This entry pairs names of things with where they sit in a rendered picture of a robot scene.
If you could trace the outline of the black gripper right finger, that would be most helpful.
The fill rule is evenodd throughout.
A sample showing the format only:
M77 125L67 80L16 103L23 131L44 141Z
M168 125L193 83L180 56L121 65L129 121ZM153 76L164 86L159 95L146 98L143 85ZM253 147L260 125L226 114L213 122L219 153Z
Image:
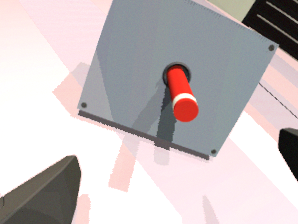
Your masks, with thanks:
M277 147L298 183L298 129L279 129Z

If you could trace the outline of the red peg with white band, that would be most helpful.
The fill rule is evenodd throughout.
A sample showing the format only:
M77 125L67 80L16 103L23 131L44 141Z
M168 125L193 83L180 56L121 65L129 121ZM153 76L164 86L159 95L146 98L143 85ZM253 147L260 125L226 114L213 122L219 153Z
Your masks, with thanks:
M198 115L198 105L180 65L169 68L166 79L168 79L174 117L180 121L193 120Z

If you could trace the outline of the grey square panel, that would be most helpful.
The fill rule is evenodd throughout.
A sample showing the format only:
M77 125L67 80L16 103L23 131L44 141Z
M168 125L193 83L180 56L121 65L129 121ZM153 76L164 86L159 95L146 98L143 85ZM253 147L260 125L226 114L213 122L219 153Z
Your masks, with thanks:
M194 0L113 0L76 108L216 157L277 47ZM197 101L190 121L174 117L174 65Z

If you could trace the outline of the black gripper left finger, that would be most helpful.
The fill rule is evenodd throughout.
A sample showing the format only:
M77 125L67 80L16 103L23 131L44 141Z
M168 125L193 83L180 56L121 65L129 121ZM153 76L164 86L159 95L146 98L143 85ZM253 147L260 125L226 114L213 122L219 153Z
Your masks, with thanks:
M0 224L72 224L81 177L77 155L49 165L0 197Z

